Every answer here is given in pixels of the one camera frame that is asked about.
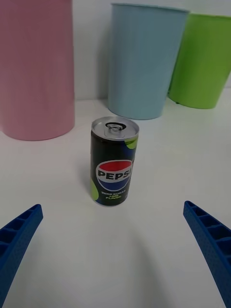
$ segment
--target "pull tab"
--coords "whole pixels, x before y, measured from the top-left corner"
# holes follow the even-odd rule
[[[109,138],[123,138],[124,133],[123,130],[126,128],[125,124],[109,122],[105,124],[104,134]]]

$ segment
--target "soda can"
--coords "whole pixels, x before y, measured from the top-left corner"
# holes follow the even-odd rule
[[[103,117],[91,125],[91,196],[105,206],[127,198],[135,159],[139,126],[118,116]]]

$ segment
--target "light blue bucket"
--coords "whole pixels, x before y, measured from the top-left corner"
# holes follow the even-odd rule
[[[162,113],[188,11],[113,4],[108,108],[145,120]]]

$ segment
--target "pepsi logo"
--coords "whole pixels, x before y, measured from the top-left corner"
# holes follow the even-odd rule
[[[103,188],[116,192],[127,185],[131,172],[131,160],[110,160],[97,166],[96,177]]]

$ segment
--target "lime green graphic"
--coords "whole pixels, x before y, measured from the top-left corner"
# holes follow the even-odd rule
[[[99,198],[98,190],[95,186],[95,183],[90,179],[90,194],[94,201],[96,201]]]
[[[193,108],[214,108],[231,71],[231,17],[190,14],[169,97]]]
[[[137,147],[138,138],[128,139],[124,142],[130,150],[134,150]]]

